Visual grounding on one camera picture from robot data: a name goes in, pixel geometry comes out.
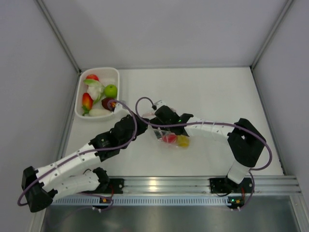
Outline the red fake tomato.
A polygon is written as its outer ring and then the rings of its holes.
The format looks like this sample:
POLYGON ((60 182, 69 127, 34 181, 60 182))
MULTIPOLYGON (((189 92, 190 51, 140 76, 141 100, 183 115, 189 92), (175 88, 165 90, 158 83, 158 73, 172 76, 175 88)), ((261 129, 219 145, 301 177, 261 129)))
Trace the red fake tomato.
POLYGON ((172 144, 177 141, 177 135, 175 134, 166 134, 162 137, 162 141, 167 144, 172 144))
POLYGON ((90 74, 86 77, 86 79, 91 79, 95 81, 99 81, 99 78, 95 74, 90 74))

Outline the clear zip top bag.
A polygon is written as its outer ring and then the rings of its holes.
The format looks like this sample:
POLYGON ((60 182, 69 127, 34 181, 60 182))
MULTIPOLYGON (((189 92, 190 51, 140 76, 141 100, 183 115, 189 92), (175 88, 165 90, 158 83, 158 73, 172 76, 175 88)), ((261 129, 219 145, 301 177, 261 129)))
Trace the clear zip top bag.
POLYGON ((170 131, 161 128, 152 128, 152 134, 161 147, 170 149, 187 149, 190 145, 190 139, 184 135, 176 135, 170 131))

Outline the purple fake eggplant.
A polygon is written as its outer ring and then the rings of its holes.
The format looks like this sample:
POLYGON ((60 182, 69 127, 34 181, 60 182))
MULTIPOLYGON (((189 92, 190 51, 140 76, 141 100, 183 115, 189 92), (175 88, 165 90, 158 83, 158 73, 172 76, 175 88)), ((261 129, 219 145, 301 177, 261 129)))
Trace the purple fake eggplant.
POLYGON ((114 111, 115 104, 116 102, 113 98, 104 98, 101 100, 102 107, 109 111, 114 111))

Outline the green fake apple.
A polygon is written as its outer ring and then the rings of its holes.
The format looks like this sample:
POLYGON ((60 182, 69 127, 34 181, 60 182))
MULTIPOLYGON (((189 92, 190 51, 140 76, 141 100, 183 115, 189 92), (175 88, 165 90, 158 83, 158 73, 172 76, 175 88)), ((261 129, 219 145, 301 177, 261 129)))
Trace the green fake apple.
POLYGON ((107 98, 117 98, 118 88, 115 85, 107 85, 104 89, 104 95, 107 98))

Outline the white fake radish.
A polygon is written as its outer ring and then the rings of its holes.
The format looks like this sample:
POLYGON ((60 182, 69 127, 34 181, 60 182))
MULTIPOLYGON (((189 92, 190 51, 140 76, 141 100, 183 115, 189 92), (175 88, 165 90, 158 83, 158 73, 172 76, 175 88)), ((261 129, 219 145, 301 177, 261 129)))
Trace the white fake radish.
POLYGON ((109 116, 113 113, 113 111, 107 109, 88 109, 86 107, 82 107, 83 116, 90 117, 101 117, 101 116, 109 116))

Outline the green white fake cabbage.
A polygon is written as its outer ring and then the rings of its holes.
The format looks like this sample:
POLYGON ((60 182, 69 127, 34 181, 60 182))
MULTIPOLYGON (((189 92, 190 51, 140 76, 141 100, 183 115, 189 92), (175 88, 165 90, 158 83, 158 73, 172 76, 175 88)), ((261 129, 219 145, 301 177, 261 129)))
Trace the green white fake cabbage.
POLYGON ((91 79, 85 79, 83 81, 87 85, 87 93, 93 100, 93 104, 96 104, 104 95, 105 86, 100 81, 91 79))

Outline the red orange fake fruit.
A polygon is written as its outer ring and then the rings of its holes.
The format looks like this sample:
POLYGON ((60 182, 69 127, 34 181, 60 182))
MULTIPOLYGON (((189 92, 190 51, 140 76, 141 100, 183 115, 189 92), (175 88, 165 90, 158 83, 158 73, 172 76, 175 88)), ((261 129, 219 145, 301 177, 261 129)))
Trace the red orange fake fruit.
POLYGON ((93 106, 93 100, 88 93, 84 93, 82 97, 82 109, 84 111, 90 111, 93 106))

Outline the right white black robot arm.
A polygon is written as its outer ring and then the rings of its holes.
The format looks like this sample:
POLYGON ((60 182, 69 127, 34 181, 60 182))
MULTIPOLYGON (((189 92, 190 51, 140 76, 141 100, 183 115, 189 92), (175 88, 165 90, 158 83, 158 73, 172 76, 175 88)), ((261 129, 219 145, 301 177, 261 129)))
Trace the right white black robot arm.
POLYGON ((153 129, 162 131, 164 137, 174 134, 176 137, 204 137, 226 143, 235 161, 226 177, 219 184, 218 192, 231 193, 241 187, 241 183, 266 147, 265 138, 244 118, 234 124, 210 122, 192 114, 178 115, 162 102, 153 106, 155 117, 150 120, 153 129))

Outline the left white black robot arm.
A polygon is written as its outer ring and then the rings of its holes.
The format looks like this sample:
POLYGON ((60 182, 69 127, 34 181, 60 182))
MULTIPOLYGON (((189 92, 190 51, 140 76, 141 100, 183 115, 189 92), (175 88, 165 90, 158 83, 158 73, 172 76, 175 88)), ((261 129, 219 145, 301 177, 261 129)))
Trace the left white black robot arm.
POLYGON ((41 168, 27 167, 23 170, 20 196, 26 202, 19 199, 17 204, 26 205, 30 212, 36 213, 68 195, 104 191, 110 182, 105 170, 97 167, 89 174, 83 171, 118 155, 146 132, 148 123, 148 119, 136 114, 127 115, 109 131, 97 135, 69 156, 41 168))

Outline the yellow fake fruit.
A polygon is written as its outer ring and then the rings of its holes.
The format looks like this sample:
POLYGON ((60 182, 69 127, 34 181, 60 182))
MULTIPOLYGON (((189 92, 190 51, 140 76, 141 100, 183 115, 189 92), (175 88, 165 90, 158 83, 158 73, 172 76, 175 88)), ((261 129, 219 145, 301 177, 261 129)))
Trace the yellow fake fruit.
POLYGON ((177 146, 182 148, 187 148, 190 145, 190 139, 187 136, 184 135, 178 135, 177 136, 177 146))

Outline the white perforated plastic basket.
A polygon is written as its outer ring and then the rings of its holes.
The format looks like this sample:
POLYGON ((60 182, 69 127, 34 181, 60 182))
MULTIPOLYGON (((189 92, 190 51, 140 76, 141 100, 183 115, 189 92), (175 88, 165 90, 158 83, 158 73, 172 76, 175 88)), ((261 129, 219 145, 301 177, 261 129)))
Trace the white perforated plastic basket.
POLYGON ((82 72, 75 98, 75 114, 85 120, 108 120, 114 116, 112 104, 119 100, 120 73, 111 67, 92 68, 82 72))

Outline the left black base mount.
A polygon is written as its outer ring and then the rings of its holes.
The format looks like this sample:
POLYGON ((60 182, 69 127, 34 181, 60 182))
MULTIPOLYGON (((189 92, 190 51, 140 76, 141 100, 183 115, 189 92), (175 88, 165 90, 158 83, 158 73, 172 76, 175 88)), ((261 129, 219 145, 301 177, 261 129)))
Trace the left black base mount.
POLYGON ((98 186, 98 193, 102 194, 123 194, 125 180, 123 178, 111 178, 98 186))

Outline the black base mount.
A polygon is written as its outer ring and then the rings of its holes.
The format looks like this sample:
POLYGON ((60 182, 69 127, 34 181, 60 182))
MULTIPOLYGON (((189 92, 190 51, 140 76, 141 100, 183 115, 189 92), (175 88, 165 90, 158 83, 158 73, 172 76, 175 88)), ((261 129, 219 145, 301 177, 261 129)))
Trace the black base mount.
POLYGON ((111 178, 98 186, 98 193, 102 194, 123 194, 125 180, 123 178, 111 178))
POLYGON ((210 178, 209 182, 210 182, 211 193, 215 193, 215 194, 231 193, 231 190, 227 186, 227 182, 224 177, 210 178))

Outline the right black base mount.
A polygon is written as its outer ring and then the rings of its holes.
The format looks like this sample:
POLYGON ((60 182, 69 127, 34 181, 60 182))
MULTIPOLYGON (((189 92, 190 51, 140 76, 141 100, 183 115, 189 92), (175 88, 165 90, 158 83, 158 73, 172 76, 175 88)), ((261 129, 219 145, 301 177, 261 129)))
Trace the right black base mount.
POLYGON ((210 182, 211 193, 215 193, 215 194, 231 193, 231 190, 227 186, 227 182, 224 177, 210 178, 209 182, 210 182))

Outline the aluminium mounting rail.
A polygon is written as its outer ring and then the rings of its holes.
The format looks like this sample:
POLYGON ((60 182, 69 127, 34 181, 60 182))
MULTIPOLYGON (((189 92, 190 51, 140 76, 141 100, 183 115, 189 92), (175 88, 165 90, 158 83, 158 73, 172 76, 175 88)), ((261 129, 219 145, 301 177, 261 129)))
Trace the aluminium mounting rail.
MULTIPOLYGON (((211 193, 210 178, 223 176, 119 176, 125 180, 123 193, 126 195, 224 195, 211 193)), ((229 183, 229 195, 299 195, 302 193, 294 176, 258 175, 247 176, 241 184, 229 183)))

